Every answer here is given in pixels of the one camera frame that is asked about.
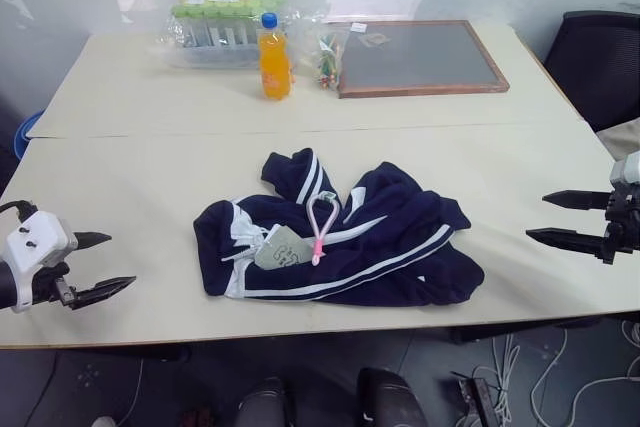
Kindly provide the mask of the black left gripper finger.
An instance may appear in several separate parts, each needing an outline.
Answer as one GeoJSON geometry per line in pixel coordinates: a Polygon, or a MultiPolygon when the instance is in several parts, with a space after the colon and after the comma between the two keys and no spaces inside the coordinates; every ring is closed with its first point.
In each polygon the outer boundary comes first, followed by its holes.
{"type": "Polygon", "coordinates": [[[77,250],[88,249],[112,239],[110,235],[100,232],[75,232],[74,236],[77,240],[77,250]]]}
{"type": "Polygon", "coordinates": [[[136,276],[116,277],[98,282],[89,289],[73,290],[73,298],[68,307],[72,310],[77,310],[107,300],[124,290],[136,279],[136,276]]]}

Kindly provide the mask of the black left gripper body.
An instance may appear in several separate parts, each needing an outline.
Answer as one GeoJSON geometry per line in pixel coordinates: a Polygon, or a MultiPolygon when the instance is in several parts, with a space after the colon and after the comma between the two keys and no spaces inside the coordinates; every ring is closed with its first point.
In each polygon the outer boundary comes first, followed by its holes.
{"type": "Polygon", "coordinates": [[[64,279],[69,272],[70,268],[66,262],[40,268],[32,280],[32,304],[59,301],[63,306],[78,309],[77,292],[64,279]]]}

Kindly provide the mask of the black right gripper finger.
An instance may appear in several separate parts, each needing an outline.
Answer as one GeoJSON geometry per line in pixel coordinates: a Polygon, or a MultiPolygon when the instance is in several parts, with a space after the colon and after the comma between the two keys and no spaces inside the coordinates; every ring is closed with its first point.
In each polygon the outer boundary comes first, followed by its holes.
{"type": "Polygon", "coordinates": [[[547,194],[542,200],[566,209],[606,210],[610,197],[609,192],[563,190],[547,194]]]}
{"type": "Polygon", "coordinates": [[[602,253],[603,238],[581,234],[573,230],[560,228],[539,228],[525,231],[530,238],[561,250],[586,253],[604,260],[602,253]]]}

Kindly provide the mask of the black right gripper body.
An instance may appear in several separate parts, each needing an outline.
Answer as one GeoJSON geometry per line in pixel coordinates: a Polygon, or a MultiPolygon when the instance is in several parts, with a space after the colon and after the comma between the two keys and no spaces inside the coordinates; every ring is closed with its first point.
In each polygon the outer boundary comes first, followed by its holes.
{"type": "Polygon", "coordinates": [[[639,250],[639,190],[612,192],[605,219],[608,224],[603,237],[601,259],[612,265],[617,253],[633,254],[639,250]]]}

